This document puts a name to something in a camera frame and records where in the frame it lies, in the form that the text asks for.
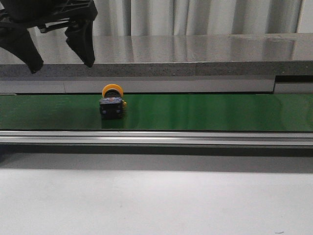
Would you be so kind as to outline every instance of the green conveyor belt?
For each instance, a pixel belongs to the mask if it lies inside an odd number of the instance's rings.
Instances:
[[[100,95],[0,95],[1,130],[313,131],[312,94],[126,94],[101,120]]]

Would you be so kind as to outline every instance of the yellow ring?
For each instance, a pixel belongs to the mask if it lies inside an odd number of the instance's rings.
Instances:
[[[116,90],[117,92],[119,92],[119,94],[121,95],[121,97],[123,97],[124,95],[124,91],[123,91],[123,88],[121,88],[119,85],[116,85],[116,84],[108,84],[106,85],[103,90],[102,90],[102,97],[105,96],[106,92],[108,90]]]

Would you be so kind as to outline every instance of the white curtain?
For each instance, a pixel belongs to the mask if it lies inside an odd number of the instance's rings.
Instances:
[[[94,35],[296,32],[302,0],[95,0]],[[37,29],[31,33],[44,36]],[[63,30],[48,33],[62,35]]]

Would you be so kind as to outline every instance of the granite countertop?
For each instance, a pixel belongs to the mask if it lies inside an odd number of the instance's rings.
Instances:
[[[94,36],[92,68],[65,39],[34,39],[45,62],[36,74],[0,48],[0,77],[313,75],[313,33]]]

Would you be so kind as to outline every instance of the white table surface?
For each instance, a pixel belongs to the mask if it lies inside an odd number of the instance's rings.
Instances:
[[[7,154],[0,234],[312,235],[310,169],[300,157]]]

